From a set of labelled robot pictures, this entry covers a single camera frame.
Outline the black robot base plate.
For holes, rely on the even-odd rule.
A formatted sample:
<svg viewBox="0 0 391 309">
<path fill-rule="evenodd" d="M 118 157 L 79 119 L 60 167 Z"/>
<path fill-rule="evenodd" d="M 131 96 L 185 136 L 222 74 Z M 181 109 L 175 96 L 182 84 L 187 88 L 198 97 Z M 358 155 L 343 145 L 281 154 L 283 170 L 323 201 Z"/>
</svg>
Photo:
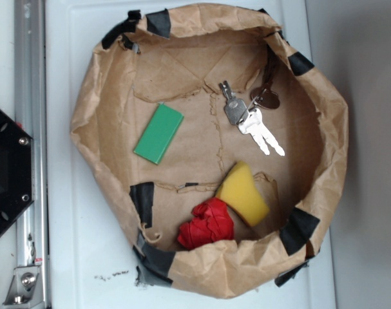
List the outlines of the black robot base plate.
<svg viewBox="0 0 391 309">
<path fill-rule="evenodd" d="M 0 237 L 33 203 L 32 141 L 0 109 Z"/>
</svg>

